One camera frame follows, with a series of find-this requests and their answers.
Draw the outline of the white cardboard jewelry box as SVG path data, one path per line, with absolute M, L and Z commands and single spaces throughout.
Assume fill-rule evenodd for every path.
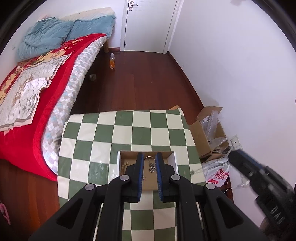
M 143 152 L 144 155 L 144 174 L 142 182 L 142 191 L 156 191 L 158 190 L 157 172 L 156 172 L 156 153 L 157 152 Z M 118 175 L 125 174 L 127 166 L 135 164 L 138 152 L 134 151 L 118 151 L 117 164 Z M 175 173 L 178 174 L 177 154 L 174 151 L 161 152 L 164 163 L 173 166 Z

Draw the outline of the white red plastic bag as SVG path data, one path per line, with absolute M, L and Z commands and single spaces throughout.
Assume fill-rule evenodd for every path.
M 228 157 L 214 159 L 202 163 L 206 183 L 212 183 L 220 188 L 227 181 L 230 173 Z

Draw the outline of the white power strip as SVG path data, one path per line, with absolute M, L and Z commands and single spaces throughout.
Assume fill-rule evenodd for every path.
M 234 135 L 231 139 L 230 139 L 230 143 L 232 146 L 233 150 L 243 150 L 242 145 L 240 144 L 239 138 L 237 135 Z

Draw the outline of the pink cloth item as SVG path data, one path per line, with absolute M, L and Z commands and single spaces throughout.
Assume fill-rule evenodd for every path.
M 0 203 L 0 211 L 1 211 L 1 214 L 3 215 L 3 217 L 5 218 L 5 220 L 7 221 L 8 225 L 10 225 L 11 221 L 9 218 L 7 208 L 2 202 Z

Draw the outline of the brown cardboard box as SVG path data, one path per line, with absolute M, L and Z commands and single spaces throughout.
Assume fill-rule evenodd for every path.
M 211 111 L 216 110 L 218 113 L 222 110 L 222 107 L 217 106 L 206 106 L 204 107 L 200 113 L 197 115 L 197 120 L 189 125 L 189 129 L 193 136 L 193 140 L 195 142 L 197 152 L 199 154 L 199 158 L 201 163 L 219 159 L 225 156 L 223 154 L 224 150 L 229 147 L 229 142 L 226 140 L 224 143 L 216 147 L 215 149 L 211 149 L 209 145 L 209 141 L 207 140 L 206 133 L 202 128 L 201 121 L 211 114 Z

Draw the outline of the green checkered tablecloth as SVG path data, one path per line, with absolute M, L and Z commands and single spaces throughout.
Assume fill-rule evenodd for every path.
M 118 176 L 117 152 L 174 151 L 179 175 L 203 184 L 201 162 L 184 114 L 175 110 L 125 110 L 74 114 L 65 123 L 58 161 L 58 196 L 65 204 L 87 183 Z M 175 205 L 157 191 L 126 204 L 123 240 L 176 240 Z

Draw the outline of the diamond patterned mattress sheet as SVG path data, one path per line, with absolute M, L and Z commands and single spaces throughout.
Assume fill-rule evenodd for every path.
M 93 64 L 99 50 L 107 42 L 106 35 L 90 43 L 75 59 L 70 77 L 54 106 L 41 139 L 42 155 L 50 173 L 58 174 L 59 150 L 64 125 L 81 89 L 86 73 Z

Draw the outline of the clear bubble wrap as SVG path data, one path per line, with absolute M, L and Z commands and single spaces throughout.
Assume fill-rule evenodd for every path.
M 203 120 L 200 121 L 211 150 L 216 149 L 227 141 L 226 137 L 215 137 L 218 127 L 218 116 L 219 112 L 213 110 L 210 115 L 204 117 Z

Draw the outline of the red patterned blanket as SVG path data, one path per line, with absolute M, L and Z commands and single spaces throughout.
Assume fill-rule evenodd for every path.
M 49 116 L 70 77 L 76 57 L 94 40 L 91 34 L 20 62 L 1 84 L 1 159 L 51 181 L 41 139 Z

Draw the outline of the small tape roll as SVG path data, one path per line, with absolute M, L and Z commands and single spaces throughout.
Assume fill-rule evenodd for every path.
M 91 74 L 91 75 L 89 75 L 89 78 L 90 78 L 91 81 L 95 81 L 96 80 L 96 75 Z

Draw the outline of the orange drink bottle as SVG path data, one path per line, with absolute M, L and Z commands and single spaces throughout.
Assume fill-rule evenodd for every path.
M 115 56 L 113 53 L 111 53 L 110 57 L 109 57 L 109 67 L 110 67 L 110 69 L 115 68 Z

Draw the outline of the blue quilt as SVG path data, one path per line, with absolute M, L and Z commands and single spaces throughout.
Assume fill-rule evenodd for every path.
M 16 61 L 22 62 L 58 49 L 64 42 L 91 34 L 110 37 L 115 16 L 91 20 L 63 21 L 55 17 L 37 21 L 28 29 L 16 51 Z

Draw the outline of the white door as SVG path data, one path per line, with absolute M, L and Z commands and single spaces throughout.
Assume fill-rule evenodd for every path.
M 183 1 L 125 1 L 121 51 L 166 54 Z

